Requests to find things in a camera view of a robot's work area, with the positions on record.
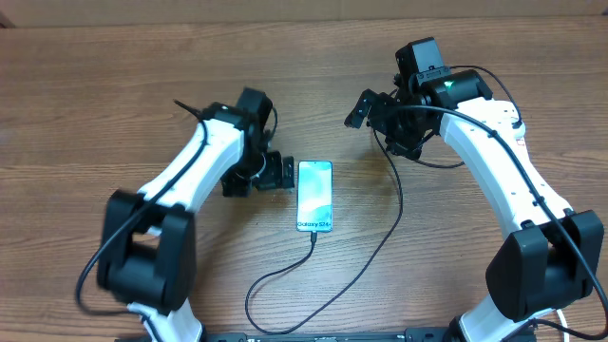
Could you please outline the blue smartphone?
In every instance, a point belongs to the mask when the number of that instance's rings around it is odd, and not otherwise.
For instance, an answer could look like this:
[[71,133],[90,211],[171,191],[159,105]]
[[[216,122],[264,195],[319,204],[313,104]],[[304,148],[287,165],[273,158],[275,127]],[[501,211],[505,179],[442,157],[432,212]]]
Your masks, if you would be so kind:
[[329,233],[333,229],[333,164],[300,161],[297,169],[296,230]]

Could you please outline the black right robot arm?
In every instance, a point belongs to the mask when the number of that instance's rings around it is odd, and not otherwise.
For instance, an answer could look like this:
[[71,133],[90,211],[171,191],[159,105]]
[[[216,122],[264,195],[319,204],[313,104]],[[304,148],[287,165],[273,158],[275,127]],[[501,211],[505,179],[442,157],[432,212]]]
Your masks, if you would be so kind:
[[590,294],[604,236],[598,215],[578,212],[535,169],[522,114],[498,101],[479,66],[448,66],[433,38],[400,48],[391,93],[364,91],[348,127],[370,127],[385,154],[418,161],[438,136],[461,158],[500,224],[503,244],[485,272],[487,296],[445,328],[411,328],[408,341],[531,341],[548,315]]

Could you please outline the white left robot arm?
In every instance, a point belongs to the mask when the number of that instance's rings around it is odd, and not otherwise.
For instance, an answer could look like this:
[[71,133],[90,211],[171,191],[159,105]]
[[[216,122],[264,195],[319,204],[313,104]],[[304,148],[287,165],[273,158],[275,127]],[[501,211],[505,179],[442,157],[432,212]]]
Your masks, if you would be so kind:
[[178,156],[135,193],[108,200],[96,280],[144,324],[149,341],[203,341],[189,303],[196,280],[196,215],[216,185],[225,197],[295,185],[294,160],[270,148],[276,109],[262,91],[237,103],[186,111],[195,133]]

